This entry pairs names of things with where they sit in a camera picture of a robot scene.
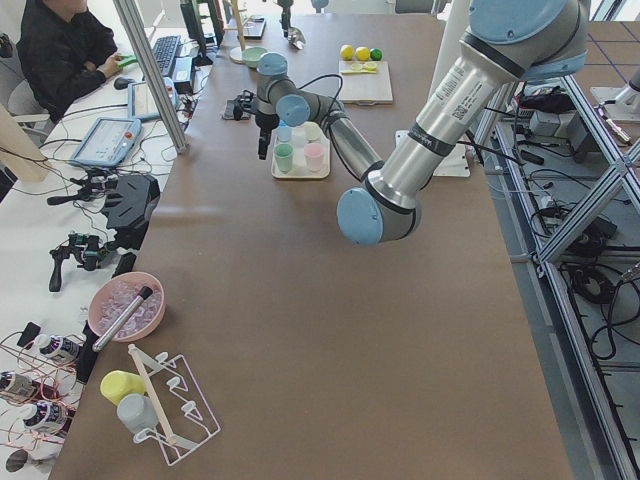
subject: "green object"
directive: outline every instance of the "green object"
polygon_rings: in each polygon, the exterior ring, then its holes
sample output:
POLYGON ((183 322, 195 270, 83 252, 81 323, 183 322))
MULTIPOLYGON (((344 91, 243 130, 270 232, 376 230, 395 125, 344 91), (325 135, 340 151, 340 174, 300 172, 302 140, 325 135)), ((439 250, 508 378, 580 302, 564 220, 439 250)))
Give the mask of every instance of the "green object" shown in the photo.
POLYGON ((120 68, 124 68, 127 65, 131 65, 132 63, 138 63, 138 59, 135 55, 127 55, 126 57, 122 57, 122 59, 118 61, 118 66, 120 68))
POLYGON ((382 50, 379 48, 372 48, 369 55, 371 55, 371 60, 375 60, 376 62, 382 60, 382 50))

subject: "lime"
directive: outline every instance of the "lime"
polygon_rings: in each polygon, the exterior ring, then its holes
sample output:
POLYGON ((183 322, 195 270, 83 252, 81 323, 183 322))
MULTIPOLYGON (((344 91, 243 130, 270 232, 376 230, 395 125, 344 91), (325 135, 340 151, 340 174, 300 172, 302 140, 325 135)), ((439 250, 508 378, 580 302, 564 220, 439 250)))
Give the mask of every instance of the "lime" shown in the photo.
POLYGON ((380 50, 379 48, 372 48, 370 55, 371 60, 375 60, 376 62, 382 60, 382 50, 380 50))

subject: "bottle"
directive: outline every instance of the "bottle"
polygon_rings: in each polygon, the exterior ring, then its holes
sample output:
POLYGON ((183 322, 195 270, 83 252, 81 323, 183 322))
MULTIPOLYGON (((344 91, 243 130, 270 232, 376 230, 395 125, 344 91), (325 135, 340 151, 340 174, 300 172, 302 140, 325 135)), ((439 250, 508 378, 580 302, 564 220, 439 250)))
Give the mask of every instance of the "bottle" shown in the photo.
POLYGON ((58 365, 74 362, 80 355, 80 345, 59 335, 38 335, 33 343, 42 355, 58 365))
POLYGON ((0 373, 0 398, 17 403, 58 398, 55 388, 16 372, 0 373))
POLYGON ((28 430, 65 438, 74 413, 59 403, 41 400, 20 408, 18 418, 22 418, 24 427, 28 430))

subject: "keyboard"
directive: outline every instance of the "keyboard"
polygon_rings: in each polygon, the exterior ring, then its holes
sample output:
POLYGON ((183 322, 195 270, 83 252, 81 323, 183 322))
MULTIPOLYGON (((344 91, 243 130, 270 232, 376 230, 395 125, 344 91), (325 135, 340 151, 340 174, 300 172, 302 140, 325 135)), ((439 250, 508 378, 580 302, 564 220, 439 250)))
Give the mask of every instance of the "keyboard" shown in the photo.
POLYGON ((171 78, 176 55, 180 49, 180 35, 160 37, 153 44, 153 56, 163 77, 171 78))

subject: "chair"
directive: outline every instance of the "chair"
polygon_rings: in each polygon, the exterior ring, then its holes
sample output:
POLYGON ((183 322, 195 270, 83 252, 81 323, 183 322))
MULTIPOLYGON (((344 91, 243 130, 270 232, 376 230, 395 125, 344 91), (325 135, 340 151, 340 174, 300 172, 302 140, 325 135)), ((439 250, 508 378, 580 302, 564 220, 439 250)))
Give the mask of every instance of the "chair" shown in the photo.
POLYGON ((36 102, 15 51, 14 46, 12 56, 0 58, 0 103, 34 143, 42 143, 53 124, 49 121, 47 111, 36 102))
POLYGON ((49 136, 52 127, 49 114, 36 102, 27 80, 22 80, 9 95, 7 111, 27 134, 37 137, 40 143, 49 136))

